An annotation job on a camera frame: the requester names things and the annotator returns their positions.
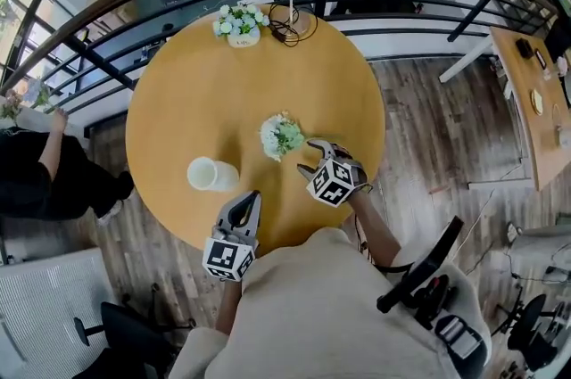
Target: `lamp base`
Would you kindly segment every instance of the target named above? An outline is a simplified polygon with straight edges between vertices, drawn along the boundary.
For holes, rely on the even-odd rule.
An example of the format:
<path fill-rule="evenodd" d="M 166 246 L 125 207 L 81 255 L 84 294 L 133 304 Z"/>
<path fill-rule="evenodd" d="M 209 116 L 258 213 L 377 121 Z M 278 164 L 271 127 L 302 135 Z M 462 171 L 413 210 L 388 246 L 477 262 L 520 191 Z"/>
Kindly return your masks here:
<path fill-rule="evenodd" d="M 303 12 L 294 7 L 294 23 L 289 21 L 289 8 L 286 6 L 278 6 L 269 16 L 271 21 L 279 21 L 284 23 L 288 28 L 295 30 L 295 32 L 290 31 L 290 29 L 283 27 L 276 29 L 276 32 L 282 34 L 285 41 L 297 41 L 299 38 L 303 37 L 309 29 L 311 28 L 311 17 L 308 13 Z"/>

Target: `white cup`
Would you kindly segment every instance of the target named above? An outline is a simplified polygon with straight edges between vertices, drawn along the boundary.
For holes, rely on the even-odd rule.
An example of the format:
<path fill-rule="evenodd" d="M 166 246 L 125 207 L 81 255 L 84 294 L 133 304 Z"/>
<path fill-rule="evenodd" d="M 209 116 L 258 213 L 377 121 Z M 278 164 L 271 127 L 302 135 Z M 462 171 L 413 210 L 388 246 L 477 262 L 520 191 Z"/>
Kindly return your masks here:
<path fill-rule="evenodd" d="M 238 185 L 238 170 L 224 161 L 198 157 L 190 162 L 186 171 L 188 183 L 196 190 L 229 192 Z"/>

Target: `round wooden table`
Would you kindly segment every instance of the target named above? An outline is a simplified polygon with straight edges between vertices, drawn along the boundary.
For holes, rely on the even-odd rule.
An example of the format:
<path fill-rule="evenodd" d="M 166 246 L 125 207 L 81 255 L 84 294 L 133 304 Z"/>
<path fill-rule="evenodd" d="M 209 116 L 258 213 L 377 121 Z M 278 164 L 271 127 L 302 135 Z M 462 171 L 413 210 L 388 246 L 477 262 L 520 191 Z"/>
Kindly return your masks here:
<path fill-rule="evenodd" d="M 171 233 L 199 249 L 220 207 L 253 189 L 262 196 L 259 255 L 338 226 L 350 207 L 313 200 L 296 169 L 297 163 L 317 166 L 319 151 L 305 144 L 278 163 L 263 153 L 259 130 L 269 116 L 288 111 L 306 137 L 345 146 L 372 179 L 384 147 L 385 111 L 371 68 L 324 21 L 296 47 L 263 29 L 256 46 L 234 49 L 212 33 L 215 18 L 171 38 L 133 94 L 127 156 L 143 202 Z M 234 192 L 200 192 L 188 184 L 188 164 L 202 155 L 238 168 Z"/>

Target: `white desk leg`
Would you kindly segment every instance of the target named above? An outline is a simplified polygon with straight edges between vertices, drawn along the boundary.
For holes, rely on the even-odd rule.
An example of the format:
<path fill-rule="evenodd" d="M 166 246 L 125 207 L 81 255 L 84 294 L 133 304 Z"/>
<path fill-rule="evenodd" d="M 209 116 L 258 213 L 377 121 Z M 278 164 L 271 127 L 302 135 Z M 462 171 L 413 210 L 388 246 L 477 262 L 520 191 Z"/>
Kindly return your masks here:
<path fill-rule="evenodd" d="M 442 75 L 440 75 L 440 82 L 445 83 L 446 81 L 454 78 L 462 70 L 464 70 L 470 63 L 475 61 L 480 55 L 484 53 L 486 49 L 492 46 L 492 36 L 488 35 L 480 43 L 476 45 L 472 51 L 462 57 L 459 61 L 454 63 L 449 69 L 447 69 Z"/>
<path fill-rule="evenodd" d="M 504 179 L 501 181 L 482 181 L 480 183 L 468 183 L 469 190 L 492 190 L 492 189 L 509 189 L 509 188 L 534 188 L 534 180 L 530 177 L 521 179 Z"/>
<path fill-rule="evenodd" d="M 509 100 L 509 98 L 511 97 L 511 93 L 513 92 L 513 88 L 511 86 L 511 83 L 508 81 L 506 83 L 506 86 L 503 88 L 503 96 L 506 100 Z"/>

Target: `black railing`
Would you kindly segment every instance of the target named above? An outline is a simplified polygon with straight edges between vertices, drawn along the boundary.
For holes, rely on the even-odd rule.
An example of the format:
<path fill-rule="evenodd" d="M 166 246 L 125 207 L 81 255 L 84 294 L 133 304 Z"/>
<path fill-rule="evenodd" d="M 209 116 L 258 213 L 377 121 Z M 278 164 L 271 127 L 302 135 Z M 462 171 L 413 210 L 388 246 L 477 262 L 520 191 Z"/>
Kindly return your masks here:
<path fill-rule="evenodd" d="M 151 31 L 148 29 L 148 23 L 161 16 L 165 16 L 176 10 L 181 10 L 193 5 L 199 5 L 202 8 L 203 4 L 207 1 L 216 0 L 179 0 L 176 3 L 169 4 L 163 8 L 149 12 L 146 16 L 141 17 L 137 21 L 129 22 L 122 27 L 110 31 L 103 37 L 100 37 L 93 42 L 83 42 L 75 37 L 75 35 L 91 22 L 111 12 L 113 9 L 125 4 L 130 0 L 99 0 L 78 15 L 73 17 L 59 29 L 57 29 L 51 37 L 49 37 L 40 47 L 38 47 L 26 61 L 24 61 L 13 73 L 7 73 L 4 83 L 0 87 L 0 93 L 5 93 L 7 89 L 13 87 L 31 70 L 37 63 L 49 56 L 55 48 L 59 45 L 66 45 L 75 54 L 67 60 L 59 63 L 52 70 L 49 70 L 43 77 L 47 80 L 52 77 L 59 70 L 64 70 L 70 63 L 79 58 L 85 59 L 89 63 L 85 68 L 81 65 L 81 69 L 75 71 L 71 78 L 57 86 L 54 92 L 57 94 L 61 92 L 66 86 L 75 82 L 85 80 L 86 76 L 90 73 L 98 74 L 90 83 L 81 83 L 81 88 L 77 89 L 75 93 L 62 98 L 56 104 L 58 107 L 67 109 L 68 113 L 79 111 L 91 104 L 94 104 L 105 97 L 114 95 L 124 89 L 134 89 L 137 80 L 129 77 L 129 74 L 134 70 L 144 67 L 149 60 L 140 59 L 131 61 L 128 65 L 118 62 L 129 54 L 136 54 L 149 43 L 162 40 L 166 37 L 176 34 L 188 21 L 180 22 L 179 25 L 169 30 L 161 32 Z M 347 21 L 355 20 L 357 23 L 363 20 L 407 20 L 406 26 L 400 28 L 383 27 L 371 29 L 370 26 L 359 29 L 358 27 L 351 30 L 346 30 L 345 35 L 352 37 L 355 35 L 376 35 L 376 34 L 436 34 L 447 35 L 449 41 L 454 41 L 458 36 L 465 37 L 485 37 L 488 33 L 489 27 L 499 27 L 503 29 L 518 29 L 519 31 L 527 34 L 533 34 L 538 28 L 544 26 L 549 17 L 557 12 L 556 8 L 549 2 L 549 0 L 527 0 L 535 4 L 536 9 L 529 11 L 523 6 L 512 4 L 508 0 L 503 0 L 505 5 L 512 9 L 519 6 L 519 11 L 523 13 L 522 16 L 515 16 L 513 12 L 506 12 L 501 7 L 492 6 L 492 0 L 474 0 L 473 3 L 460 3 L 454 0 L 295 0 L 298 5 L 312 6 L 313 11 L 317 16 L 326 21 Z M 410 3 L 419 2 L 425 4 L 437 4 L 446 10 L 455 10 L 455 12 L 446 13 L 427 13 L 416 14 L 414 12 L 360 12 L 359 7 L 351 9 L 351 14 L 332 14 L 326 13 L 328 3 L 332 2 L 346 2 L 358 4 L 376 4 L 376 3 Z M 432 28 L 427 28 L 418 25 L 415 27 L 415 22 L 431 21 L 434 23 Z M 129 35 L 136 36 L 136 41 L 129 44 L 119 44 L 121 36 L 126 32 Z M 117 43 L 118 48 L 115 47 L 111 54 L 109 54 L 109 47 Z M 115 86 L 108 83 L 115 80 Z M 81 103 L 82 95 L 85 95 L 98 87 L 109 85 L 109 89 L 95 95 L 93 98 L 87 98 L 86 101 Z"/>

